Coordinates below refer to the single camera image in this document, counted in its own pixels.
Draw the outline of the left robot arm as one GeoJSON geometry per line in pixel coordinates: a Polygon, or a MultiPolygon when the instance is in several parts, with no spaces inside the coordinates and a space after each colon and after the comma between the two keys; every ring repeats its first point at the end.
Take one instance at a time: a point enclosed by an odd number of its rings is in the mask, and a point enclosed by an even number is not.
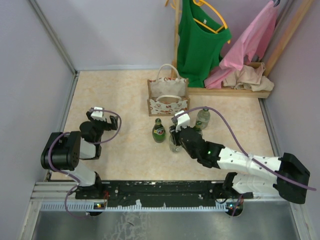
{"type": "Polygon", "coordinates": [[[101,107],[86,112],[88,118],[79,130],[53,132],[42,151],[40,163],[43,169],[66,175],[76,182],[75,198],[79,200],[101,199],[107,196],[99,174],[81,161],[98,160],[101,144],[113,140],[119,133],[122,119],[119,114],[101,107]]]}

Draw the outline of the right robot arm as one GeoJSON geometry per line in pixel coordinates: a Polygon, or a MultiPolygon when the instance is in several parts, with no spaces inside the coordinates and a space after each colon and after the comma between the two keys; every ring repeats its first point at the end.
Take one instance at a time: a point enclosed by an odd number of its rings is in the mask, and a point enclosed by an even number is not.
{"type": "Polygon", "coordinates": [[[257,156],[206,141],[193,128],[169,128],[176,146],[181,146],[192,159],[206,168],[230,170],[223,192],[229,198],[238,194],[278,194],[294,204],[304,204],[310,171],[291,153],[283,156],[257,156]]]}

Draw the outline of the dark green red-label bottle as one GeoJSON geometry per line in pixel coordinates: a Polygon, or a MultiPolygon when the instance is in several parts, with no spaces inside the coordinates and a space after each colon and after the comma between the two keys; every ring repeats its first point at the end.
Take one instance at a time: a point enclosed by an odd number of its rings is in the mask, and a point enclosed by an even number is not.
{"type": "Polygon", "coordinates": [[[201,121],[196,121],[193,129],[195,130],[196,133],[198,133],[201,136],[203,136],[202,122],[201,121]]]}

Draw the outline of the clear glass bottle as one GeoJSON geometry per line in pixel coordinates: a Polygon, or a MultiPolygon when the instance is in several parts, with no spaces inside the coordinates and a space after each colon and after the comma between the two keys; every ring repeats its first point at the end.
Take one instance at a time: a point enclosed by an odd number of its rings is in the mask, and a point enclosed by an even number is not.
{"type": "Polygon", "coordinates": [[[201,122],[200,127],[203,130],[208,126],[210,118],[211,118],[211,114],[210,114],[209,109],[203,108],[197,113],[195,122],[196,123],[201,122]]]}

